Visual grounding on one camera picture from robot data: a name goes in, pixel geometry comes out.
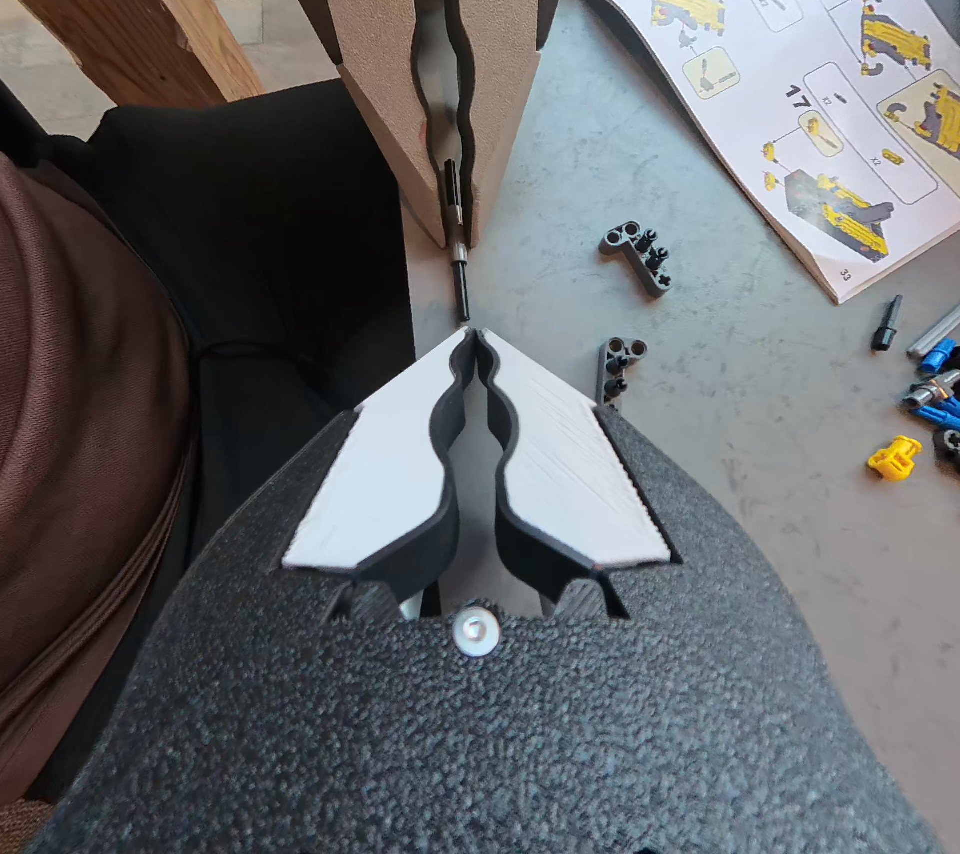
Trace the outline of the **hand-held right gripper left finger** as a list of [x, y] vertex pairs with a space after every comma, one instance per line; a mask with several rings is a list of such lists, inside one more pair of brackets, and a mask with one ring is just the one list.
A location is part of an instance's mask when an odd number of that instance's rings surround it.
[[450, 449], [466, 424], [476, 335], [450, 335], [355, 409], [285, 569], [383, 582], [399, 602], [445, 572], [460, 528]]

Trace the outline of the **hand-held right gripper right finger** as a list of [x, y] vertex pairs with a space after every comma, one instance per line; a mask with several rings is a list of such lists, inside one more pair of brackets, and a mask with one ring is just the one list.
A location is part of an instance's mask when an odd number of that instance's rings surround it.
[[499, 559], [560, 616], [628, 620], [615, 572], [673, 552], [597, 405], [491, 330], [478, 334], [495, 469]]

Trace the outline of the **dark grey axle connector sleeve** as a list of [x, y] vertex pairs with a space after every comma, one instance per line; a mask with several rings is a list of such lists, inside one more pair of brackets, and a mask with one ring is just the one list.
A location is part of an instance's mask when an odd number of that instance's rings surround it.
[[453, 158], [445, 160], [442, 176], [446, 246], [451, 262], [466, 266], [469, 261], [468, 232], [465, 227], [459, 169]]

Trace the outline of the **grey stone-look desk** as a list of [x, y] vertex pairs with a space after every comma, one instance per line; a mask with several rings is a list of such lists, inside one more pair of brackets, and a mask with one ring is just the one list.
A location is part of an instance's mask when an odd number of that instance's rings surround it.
[[[958, 0], [927, 3], [958, 40]], [[474, 323], [587, 394], [605, 337], [647, 343], [624, 417], [760, 546], [872, 750], [958, 852], [958, 472], [902, 406], [906, 350], [958, 303], [958, 233], [835, 303], [606, 0], [559, 0], [511, 151]], [[599, 253], [628, 220], [669, 249], [666, 295]], [[891, 482], [866, 461], [897, 435], [923, 448]]]

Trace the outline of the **grey L-shaped beam with pins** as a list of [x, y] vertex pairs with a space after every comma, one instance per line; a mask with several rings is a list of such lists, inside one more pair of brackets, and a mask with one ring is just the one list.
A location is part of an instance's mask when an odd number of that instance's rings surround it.
[[629, 389], [630, 375], [646, 356], [647, 343], [636, 337], [613, 336], [599, 347], [595, 402], [620, 410], [622, 397]]
[[651, 297], [659, 298], [673, 289], [673, 279], [666, 268], [670, 251], [661, 244], [656, 230], [628, 220], [606, 230], [598, 250], [608, 257], [623, 255]]

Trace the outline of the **wooden beam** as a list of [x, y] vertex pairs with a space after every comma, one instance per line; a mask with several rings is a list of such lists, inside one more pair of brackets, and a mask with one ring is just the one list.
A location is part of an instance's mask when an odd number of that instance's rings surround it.
[[214, 0], [18, 0], [117, 105], [205, 108], [261, 95]]

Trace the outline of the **open instruction booklet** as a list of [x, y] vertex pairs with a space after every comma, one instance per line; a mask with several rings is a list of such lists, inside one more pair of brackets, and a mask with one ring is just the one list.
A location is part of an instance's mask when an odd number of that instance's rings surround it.
[[606, 0], [837, 304], [958, 233], [958, 40], [928, 0]]

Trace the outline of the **person's black pants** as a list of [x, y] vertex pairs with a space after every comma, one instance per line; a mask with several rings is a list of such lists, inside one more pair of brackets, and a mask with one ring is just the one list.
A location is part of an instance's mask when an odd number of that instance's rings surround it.
[[59, 800], [139, 649], [226, 520], [415, 360], [398, 182], [341, 80], [203, 110], [117, 107], [45, 158], [99, 203], [182, 319], [198, 409], [185, 503], [131, 627], [36, 776]]

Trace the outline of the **person's brown sweater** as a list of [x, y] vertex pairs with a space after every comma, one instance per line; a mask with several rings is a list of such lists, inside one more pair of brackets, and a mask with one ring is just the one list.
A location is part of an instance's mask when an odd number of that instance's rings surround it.
[[129, 630], [190, 467], [187, 342], [90, 206], [1, 167], [1, 795], [22, 798]]

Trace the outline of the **yellow connector piece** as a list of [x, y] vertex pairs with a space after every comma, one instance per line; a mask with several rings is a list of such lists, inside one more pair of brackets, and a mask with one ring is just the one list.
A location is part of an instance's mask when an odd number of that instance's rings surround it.
[[902, 482], [913, 473], [922, 447], [919, 440], [897, 435], [889, 445], [871, 454], [866, 466], [887, 481]]

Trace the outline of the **black axle pin with stop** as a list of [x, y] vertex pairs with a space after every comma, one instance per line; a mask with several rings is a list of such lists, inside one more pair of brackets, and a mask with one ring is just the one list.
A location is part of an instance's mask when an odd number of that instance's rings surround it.
[[870, 350], [873, 353], [886, 353], [891, 349], [897, 334], [897, 323], [902, 309], [904, 296], [897, 294], [885, 306], [878, 327], [870, 339]]

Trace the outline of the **pile of small building pieces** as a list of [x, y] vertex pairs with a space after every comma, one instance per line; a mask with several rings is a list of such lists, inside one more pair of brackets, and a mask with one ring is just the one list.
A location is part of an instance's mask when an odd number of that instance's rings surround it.
[[945, 337], [918, 357], [902, 405], [932, 428], [937, 458], [959, 471], [959, 345]]

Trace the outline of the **light grey ribbed rod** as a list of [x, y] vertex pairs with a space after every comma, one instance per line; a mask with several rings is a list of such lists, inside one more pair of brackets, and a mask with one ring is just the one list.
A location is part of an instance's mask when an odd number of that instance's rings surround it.
[[960, 323], [960, 307], [957, 305], [948, 314], [938, 320], [924, 332], [907, 350], [906, 355], [913, 359], [923, 359], [937, 344], [952, 335]]

